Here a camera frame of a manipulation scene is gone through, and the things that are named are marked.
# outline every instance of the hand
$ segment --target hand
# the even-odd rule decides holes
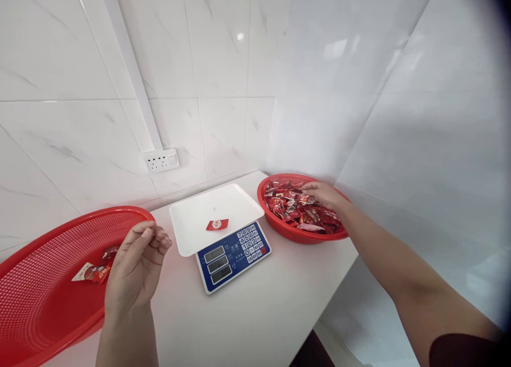
[[[171,245],[169,236],[156,222],[144,221],[131,228],[110,271],[105,297],[107,314],[123,314],[149,304]]]
[[[342,195],[340,195],[332,186],[322,182],[309,182],[301,187],[301,190],[315,196],[321,204],[328,209],[336,210],[343,204],[349,203]]]

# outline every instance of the red colander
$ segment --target red colander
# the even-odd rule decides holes
[[[35,367],[103,325],[106,283],[71,279],[133,225],[153,216],[119,206],[76,218],[37,238],[0,264],[0,361]]]
[[[269,176],[265,178],[261,183],[259,184],[259,187],[257,188],[257,199],[259,201],[259,205],[261,205],[262,209],[265,211],[265,218],[270,224],[271,227],[274,228],[274,230],[279,233],[284,238],[287,238],[293,242],[297,242],[299,244],[304,245],[317,245],[320,243],[324,243],[326,241],[332,241],[332,240],[339,240],[344,239],[348,237],[348,233],[346,230],[341,227],[338,232],[334,234],[318,234],[310,231],[300,230],[297,228],[294,228],[287,223],[285,223],[283,220],[278,218],[267,206],[265,203],[265,200],[263,199],[265,195],[265,190],[268,187],[268,184],[277,179],[279,181],[304,181],[304,182],[322,182],[320,180],[317,180],[316,178],[302,176],[300,174],[290,174],[290,173],[281,173],[281,174],[275,174],[273,176]],[[344,198],[346,198],[348,201],[348,197],[346,197],[344,194],[342,194],[340,191],[335,189],[340,195],[342,195]]]

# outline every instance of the red candy wrapper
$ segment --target red candy wrapper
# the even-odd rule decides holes
[[[103,283],[106,281],[111,269],[111,264],[94,266],[92,263],[87,262],[71,281],[89,280],[94,283]]]
[[[299,197],[301,194],[300,193],[297,193],[295,191],[292,191],[292,190],[287,190],[283,197],[286,198],[286,199],[290,199],[290,200],[295,200],[297,197]]]
[[[292,227],[320,234],[338,232],[341,221],[333,210],[322,206],[300,188],[304,181],[275,179],[266,185],[266,206]]]
[[[341,223],[341,220],[333,210],[330,210],[323,206],[316,207],[316,211],[319,214],[319,217],[321,218],[321,221],[323,223],[331,224],[331,225],[337,225]]]
[[[209,221],[206,230],[224,230],[229,225],[229,220]]]
[[[287,214],[286,212],[282,212],[282,213],[278,213],[278,216],[281,218],[281,220],[283,220],[284,222],[289,222],[289,221],[292,221],[293,219],[290,217],[289,214]]]
[[[286,213],[289,214],[292,219],[300,218],[302,216],[299,212],[296,211],[294,207],[287,209]]]
[[[113,245],[113,246],[106,247],[103,250],[103,256],[101,257],[100,263],[105,264],[110,259],[115,258],[116,254],[117,254],[117,250],[119,250],[119,246],[120,245]]]

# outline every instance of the electrical outlet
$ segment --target electrical outlet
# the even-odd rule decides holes
[[[145,163],[151,173],[160,173],[162,171],[178,168],[179,159],[175,149],[167,149],[160,152],[143,153]]]

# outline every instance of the tile wall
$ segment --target tile wall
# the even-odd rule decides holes
[[[334,183],[428,0],[291,0],[271,173]]]
[[[509,313],[509,62],[488,0],[430,0],[336,186],[497,324]],[[418,363],[357,261],[325,321],[364,364]]]
[[[0,261],[81,214],[148,210],[262,169],[290,0],[119,0],[153,150],[103,0],[0,0]]]

